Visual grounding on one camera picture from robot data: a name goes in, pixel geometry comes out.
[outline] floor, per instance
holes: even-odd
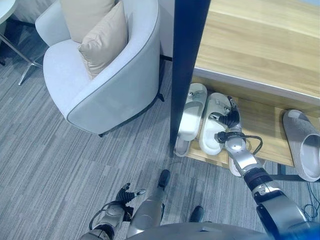
[[[46,48],[32,27],[10,23],[6,35],[32,58]],[[202,205],[205,221],[264,232],[241,178],[209,163],[169,157],[171,62],[160,66],[165,102],[157,100],[100,138],[64,120],[41,69],[18,86],[26,63],[4,44],[0,56],[6,61],[0,66],[0,239],[76,240],[125,183],[131,183],[131,190],[147,189],[129,204],[137,208],[163,169],[171,171],[171,179],[162,224],[186,222],[193,208]],[[267,162],[266,169],[274,173],[276,165]],[[310,203],[306,183],[279,185],[300,207]],[[320,184],[311,188],[319,197]],[[127,228],[123,223],[115,239],[125,239]]]

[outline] white table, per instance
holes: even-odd
[[[0,0],[0,24],[2,24],[4,21],[6,21],[11,14],[16,10],[17,7],[17,1],[16,0]],[[37,68],[42,68],[42,65],[39,63],[36,63],[35,61],[30,60],[28,57],[23,55],[3,34],[0,33],[0,40],[2,40],[4,43],[6,43],[13,51],[15,51],[20,57],[22,57],[27,63],[28,66],[24,70],[21,79],[18,83],[18,85],[21,85],[23,81],[25,80],[26,74],[29,71],[29,69],[34,66]]]

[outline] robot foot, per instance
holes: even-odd
[[[170,171],[165,169],[161,172],[161,175],[159,177],[158,188],[163,188],[163,190],[165,190],[169,180],[170,180]]]
[[[205,210],[202,206],[196,206],[193,210],[190,220],[190,223],[200,223],[202,221],[202,218],[204,217]]]

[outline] table leg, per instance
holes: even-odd
[[[286,166],[279,163],[277,165],[277,174],[270,174],[270,176],[274,180],[306,182],[306,180],[302,179],[298,175],[287,175]]]
[[[0,40],[2,40],[5,44],[7,44],[13,51],[15,51],[21,58],[23,58],[27,63],[28,63],[28,66],[26,67],[26,69],[24,70],[21,78],[20,78],[20,81],[18,83],[18,85],[21,85],[24,80],[25,80],[25,77],[27,75],[27,72],[29,71],[29,69],[34,66],[34,67],[37,67],[37,68],[42,68],[42,65],[35,62],[35,61],[32,61],[31,59],[27,58],[25,55],[23,55],[10,41],[9,39],[7,39],[3,34],[0,33]]]

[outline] gray slipper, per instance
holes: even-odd
[[[294,167],[306,181],[320,178],[320,132],[301,111],[288,110],[283,126],[289,142]]]

